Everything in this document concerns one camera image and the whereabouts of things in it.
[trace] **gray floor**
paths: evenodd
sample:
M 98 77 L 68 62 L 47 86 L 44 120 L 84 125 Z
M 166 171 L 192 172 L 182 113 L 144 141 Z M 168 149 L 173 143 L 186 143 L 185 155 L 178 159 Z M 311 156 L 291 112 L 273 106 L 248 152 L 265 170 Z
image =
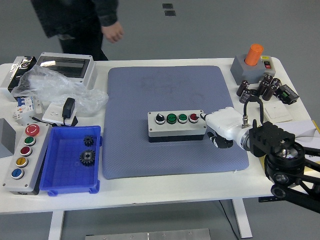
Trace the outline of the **gray floor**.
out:
M 162 3 L 172 3 L 176 17 L 165 16 Z M 29 1 L 0 4 L 0 64 L 16 56 L 61 52 L 57 38 L 46 38 Z M 280 59 L 311 118 L 320 124 L 319 12 L 318 0 L 120 0 L 125 37 L 116 44 L 104 42 L 103 50 L 110 60 L 233 58 L 259 43 L 264 55 Z M 244 204 L 254 240 L 319 238 L 320 214 L 288 202 L 251 198 Z M 238 231 L 231 201 L 223 205 Z M 0 240 L 47 239 L 51 215 L 0 215 Z M 70 211 L 62 239 L 195 228 L 209 228 L 212 240 L 235 239 L 219 202 Z

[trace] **black jacket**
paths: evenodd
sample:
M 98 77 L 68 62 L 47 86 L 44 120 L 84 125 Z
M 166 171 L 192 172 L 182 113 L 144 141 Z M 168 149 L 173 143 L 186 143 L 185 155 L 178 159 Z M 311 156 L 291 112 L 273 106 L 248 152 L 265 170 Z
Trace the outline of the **black jacket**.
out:
M 118 0 L 31 0 L 31 3 L 48 38 L 67 34 L 97 18 L 101 26 L 110 26 L 118 20 Z

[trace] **person's hand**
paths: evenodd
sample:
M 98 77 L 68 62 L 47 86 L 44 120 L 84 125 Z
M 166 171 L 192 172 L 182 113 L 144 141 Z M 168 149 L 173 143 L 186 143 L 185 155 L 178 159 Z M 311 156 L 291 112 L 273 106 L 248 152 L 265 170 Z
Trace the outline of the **person's hand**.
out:
M 120 24 L 120 22 L 115 22 L 113 25 L 110 26 L 102 26 L 101 31 L 104 37 L 110 42 L 115 43 L 122 39 L 124 35 L 124 30 Z

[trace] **selector switch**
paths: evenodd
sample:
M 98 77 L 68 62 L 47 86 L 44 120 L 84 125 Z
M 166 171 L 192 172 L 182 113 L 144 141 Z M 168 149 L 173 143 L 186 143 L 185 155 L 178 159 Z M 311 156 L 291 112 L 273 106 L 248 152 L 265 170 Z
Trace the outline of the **selector switch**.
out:
M 162 125 L 166 122 L 166 118 L 165 116 L 161 115 L 160 113 L 158 113 L 155 117 L 155 122 L 159 125 Z

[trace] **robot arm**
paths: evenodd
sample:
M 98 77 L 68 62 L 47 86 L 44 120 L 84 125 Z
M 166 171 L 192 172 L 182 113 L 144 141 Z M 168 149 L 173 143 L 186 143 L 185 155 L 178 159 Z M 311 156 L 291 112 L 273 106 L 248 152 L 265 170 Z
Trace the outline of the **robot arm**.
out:
M 246 151 L 249 150 L 248 139 L 251 126 L 248 124 L 244 125 L 243 116 L 233 107 L 226 107 L 211 114 L 201 114 L 201 118 L 205 120 L 208 127 L 215 131 L 216 138 L 214 138 L 212 133 L 208 135 L 211 140 L 214 138 L 213 143 L 215 143 L 216 147 L 232 147 L 232 144 L 228 144 L 227 147 L 224 147 L 225 145 L 222 143 L 219 144 L 218 141 L 222 141 L 219 138 L 223 138 L 226 140 L 226 143 L 235 141 L 240 148 Z
M 320 213 L 320 178 L 304 175 L 305 167 L 320 172 L 320 164 L 305 158 L 305 154 L 319 156 L 319 149 L 311 151 L 304 148 L 295 142 L 294 134 L 271 122 L 263 123 L 262 120 L 258 127 L 254 120 L 249 125 L 246 112 L 242 116 L 232 107 L 202 114 L 201 118 L 216 133 L 216 136 L 208 134 L 216 147 L 229 148 L 235 141 L 239 147 L 250 151 L 254 156 L 265 156 L 265 175 L 274 183 L 271 193 L 276 198 Z M 312 183 L 313 187 L 307 187 L 305 182 Z M 292 189 L 298 185 L 306 193 Z

